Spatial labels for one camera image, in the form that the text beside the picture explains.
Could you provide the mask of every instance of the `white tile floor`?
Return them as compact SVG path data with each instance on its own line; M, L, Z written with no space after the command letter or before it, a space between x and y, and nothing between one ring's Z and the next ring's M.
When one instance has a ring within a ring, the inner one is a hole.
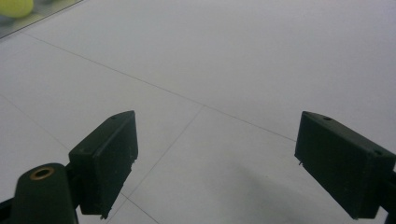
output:
M0 200L107 117L139 158L107 220L383 223L298 166L301 112L396 153L396 2L85 0L0 40Z

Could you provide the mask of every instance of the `glass panel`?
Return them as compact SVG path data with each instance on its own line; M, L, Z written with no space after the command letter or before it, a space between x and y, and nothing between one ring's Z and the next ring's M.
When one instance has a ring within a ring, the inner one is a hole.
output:
M0 0L0 38L82 0Z

